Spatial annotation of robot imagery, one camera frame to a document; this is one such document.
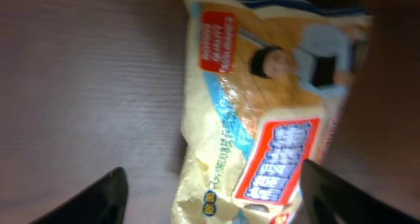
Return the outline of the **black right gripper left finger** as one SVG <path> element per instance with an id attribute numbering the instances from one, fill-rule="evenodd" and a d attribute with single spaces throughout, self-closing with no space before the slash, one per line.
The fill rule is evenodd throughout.
<path id="1" fill-rule="evenodd" d="M 32 224 L 123 224 L 128 195 L 127 174 L 117 167 Z"/>

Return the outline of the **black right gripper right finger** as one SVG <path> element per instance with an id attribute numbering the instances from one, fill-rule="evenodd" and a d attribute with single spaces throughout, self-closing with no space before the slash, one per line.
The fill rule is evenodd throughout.
<path id="1" fill-rule="evenodd" d="M 380 202 L 312 160 L 301 167 L 300 188 L 311 223 L 419 224 L 419 220 Z"/>

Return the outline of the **yellow snack bag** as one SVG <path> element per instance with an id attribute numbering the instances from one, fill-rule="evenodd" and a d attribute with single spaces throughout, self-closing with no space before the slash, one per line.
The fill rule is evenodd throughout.
<path id="1" fill-rule="evenodd" d="M 358 3 L 184 0 L 189 14 L 173 223 L 291 224 L 368 45 Z"/>

